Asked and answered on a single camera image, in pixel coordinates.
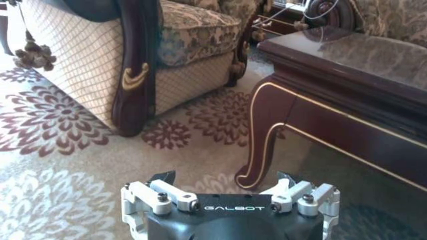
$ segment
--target beige carpet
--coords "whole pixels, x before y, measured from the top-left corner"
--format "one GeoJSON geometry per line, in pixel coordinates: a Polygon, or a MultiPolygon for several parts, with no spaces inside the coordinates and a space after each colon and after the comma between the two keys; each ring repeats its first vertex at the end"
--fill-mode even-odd
{"type": "MultiPolygon", "coordinates": [[[[169,170],[187,191],[243,193],[233,174],[248,157],[245,114],[260,79],[248,70],[237,87],[179,106],[139,136],[123,138],[37,72],[1,59],[0,239],[131,239],[120,221],[120,188],[169,170]]],[[[426,193],[288,132],[277,136],[260,189],[275,184],[277,170],[340,188],[335,239],[420,239],[411,228],[426,226],[426,193]],[[384,230],[390,226],[396,231],[384,230]]]]}
{"type": "MultiPolygon", "coordinates": [[[[248,71],[237,87],[171,110],[141,135],[123,138],[39,73],[3,66],[1,239],[129,239],[120,188],[169,170],[188,191],[241,193],[233,174],[248,156],[248,93],[260,79],[248,71]]],[[[303,157],[300,150],[287,154],[303,157]]],[[[265,184],[273,182],[272,174],[265,184]]]]}

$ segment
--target table leg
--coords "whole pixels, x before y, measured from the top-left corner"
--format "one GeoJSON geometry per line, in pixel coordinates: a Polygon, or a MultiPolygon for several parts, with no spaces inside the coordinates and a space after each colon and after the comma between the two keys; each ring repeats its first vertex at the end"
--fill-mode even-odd
{"type": "Polygon", "coordinates": [[[4,53],[12,55],[8,45],[8,15],[5,4],[0,4],[0,43],[3,46],[4,53]]]}
{"type": "Polygon", "coordinates": [[[272,162],[276,130],[287,122],[295,99],[295,94],[283,91],[271,77],[253,88],[248,106],[248,161],[235,175],[235,182],[244,189],[255,189],[265,177],[272,162]]]}

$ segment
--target sofa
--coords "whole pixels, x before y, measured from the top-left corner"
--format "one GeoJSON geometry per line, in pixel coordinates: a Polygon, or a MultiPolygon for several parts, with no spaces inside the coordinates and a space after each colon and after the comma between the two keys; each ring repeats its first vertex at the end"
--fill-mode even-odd
{"type": "Polygon", "coordinates": [[[24,0],[8,8],[57,61],[45,78],[123,136],[247,67],[249,19],[271,0],[24,0]]]}

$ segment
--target carpet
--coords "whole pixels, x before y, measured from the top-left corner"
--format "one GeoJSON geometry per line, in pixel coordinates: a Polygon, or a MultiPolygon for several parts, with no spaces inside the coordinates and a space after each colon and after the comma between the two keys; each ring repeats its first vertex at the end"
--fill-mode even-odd
{"type": "MultiPolygon", "coordinates": [[[[233,88],[180,105],[132,138],[115,135],[35,71],[0,65],[0,239],[131,239],[120,220],[120,188],[176,170],[195,193],[245,193],[233,174],[248,157],[247,108],[272,72],[249,57],[233,88]]],[[[300,136],[280,132],[260,190],[276,171],[342,191],[336,240],[423,239],[424,192],[300,136]]]]}

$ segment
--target glossy tabletop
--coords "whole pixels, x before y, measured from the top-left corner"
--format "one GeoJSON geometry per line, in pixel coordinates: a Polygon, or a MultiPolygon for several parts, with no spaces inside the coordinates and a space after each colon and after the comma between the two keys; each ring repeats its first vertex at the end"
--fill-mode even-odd
{"type": "Polygon", "coordinates": [[[259,48],[273,62],[291,60],[427,106],[427,48],[419,45],[325,26],[272,38],[259,48]]]}

